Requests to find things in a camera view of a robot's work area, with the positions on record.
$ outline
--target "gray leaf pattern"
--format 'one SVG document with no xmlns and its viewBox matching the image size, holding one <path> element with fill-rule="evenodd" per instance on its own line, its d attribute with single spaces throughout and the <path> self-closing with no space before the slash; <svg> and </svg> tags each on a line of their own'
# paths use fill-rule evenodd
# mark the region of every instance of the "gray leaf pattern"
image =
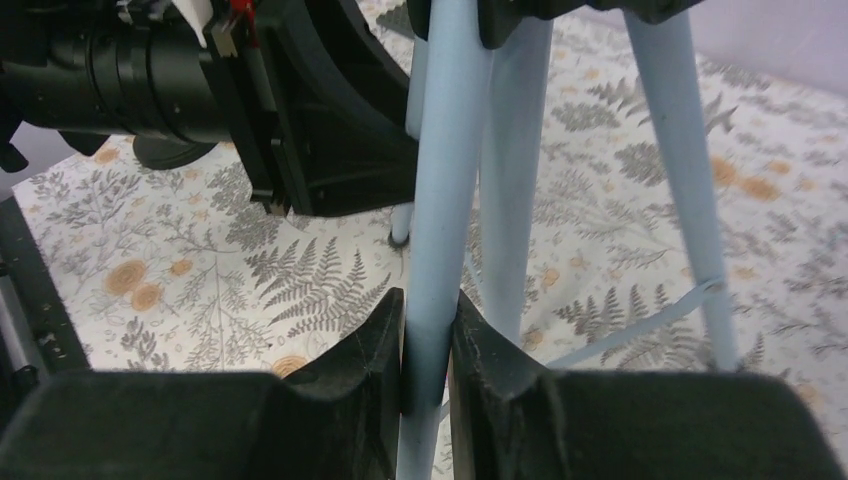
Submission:
<svg viewBox="0 0 848 480">
<path fill-rule="evenodd" d="M 359 5 L 373 22 L 394 2 Z M 408 68 L 409 41 L 374 32 Z M 563 17 L 552 60 L 522 322 L 543 362 L 661 310 L 694 277 L 627 35 Z M 848 459 L 848 102 L 698 65 L 741 366 L 788 382 Z M 409 252 L 386 244 L 388 210 L 271 217 L 250 194 L 231 145 L 153 172 L 119 137 L 15 187 L 95 368 L 284 374 L 406 287 Z M 477 269 L 479 217 L 475 199 Z M 462 286 L 480 306 L 468 270 Z M 693 313 L 581 368 L 700 370 L 710 348 Z"/>
</svg>

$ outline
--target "black rubber foot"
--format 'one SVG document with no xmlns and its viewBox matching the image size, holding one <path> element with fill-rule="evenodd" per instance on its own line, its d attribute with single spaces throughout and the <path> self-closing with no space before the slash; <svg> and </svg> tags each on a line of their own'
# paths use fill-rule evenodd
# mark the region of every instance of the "black rubber foot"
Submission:
<svg viewBox="0 0 848 480">
<path fill-rule="evenodd" d="M 209 153 L 215 144 L 177 143 L 158 138 L 135 137 L 133 153 L 138 163 L 151 170 L 184 167 Z"/>
<path fill-rule="evenodd" d="M 403 250 L 404 247 L 409 245 L 409 237 L 412 235 L 407 235 L 406 240 L 402 242 L 396 242 L 394 237 L 392 237 L 392 232 L 389 232 L 389 246 L 394 248 L 395 250 Z"/>
</svg>

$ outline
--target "stool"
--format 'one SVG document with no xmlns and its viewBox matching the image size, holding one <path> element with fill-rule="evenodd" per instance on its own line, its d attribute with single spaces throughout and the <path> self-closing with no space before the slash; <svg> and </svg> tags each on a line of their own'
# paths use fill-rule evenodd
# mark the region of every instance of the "stool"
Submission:
<svg viewBox="0 0 848 480">
<path fill-rule="evenodd" d="M 714 364 L 732 371 L 738 359 L 689 17 L 659 25 L 625 18 L 696 286 L 551 366 L 574 364 L 702 307 Z M 429 41 L 415 39 L 407 111 L 408 132 L 420 140 L 415 215 L 412 205 L 396 208 L 390 234 L 403 244 L 411 219 L 401 480 L 430 477 L 478 168 L 483 310 L 495 330 L 518 341 L 552 27 L 525 18 L 501 48 L 488 50 L 476 1 L 433 0 Z"/>
</svg>

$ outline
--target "floral pattern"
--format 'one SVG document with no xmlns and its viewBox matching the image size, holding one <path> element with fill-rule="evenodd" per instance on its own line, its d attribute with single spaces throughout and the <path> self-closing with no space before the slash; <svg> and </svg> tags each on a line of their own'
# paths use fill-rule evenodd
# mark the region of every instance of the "floral pattern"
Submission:
<svg viewBox="0 0 848 480">
<path fill-rule="evenodd" d="M 395 0 L 361 0 L 369 21 Z M 377 36 L 405 68 L 411 43 Z M 549 361 L 692 286 L 623 32 L 557 21 L 522 342 Z M 779 376 L 848 459 L 848 101 L 699 58 L 744 367 Z M 231 145 L 157 172 L 113 138 L 15 188 L 97 369 L 264 369 L 285 376 L 356 328 L 408 253 L 388 211 L 268 216 Z M 479 204 L 470 225 L 480 268 Z M 472 272 L 463 286 L 479 304 Z M 697 314 L 583 368 L 702 369 Z M 442 425 L 435 478 L 451 478 Z"/>
</svg>

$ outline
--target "floral tablecloth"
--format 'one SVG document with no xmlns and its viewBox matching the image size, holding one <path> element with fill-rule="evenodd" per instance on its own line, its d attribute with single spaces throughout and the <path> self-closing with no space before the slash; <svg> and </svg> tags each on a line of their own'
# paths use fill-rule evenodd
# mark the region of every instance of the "floral tablecloth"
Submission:
<svg viewBox="0 0 848 480">
<path fill-rule="evenodd" d="M 394 1 L 363 0 L 369 20 Z M 405 67 L 408 40 L 375 27 Z M 692 285 L 627 36 L 557 21 L 523 345 L 541 361 L 655 312 Z M 848 101 L 699 58 L 746 367 L 793 385 L 848 459 Z M 230 145 L 154 172 L 116 137 L 15 188 L 96 369 L 281 375 L 405 286 L 389 212 L 266 216 Z M 471 247 L 480 261 L 477 208 Z M 470 277 L 464 285 L 479 304 Z M 699 369 L 690 315 L 588 368 Z M 435 478 L 451 477 L 442 426 Z"/>
</svg>

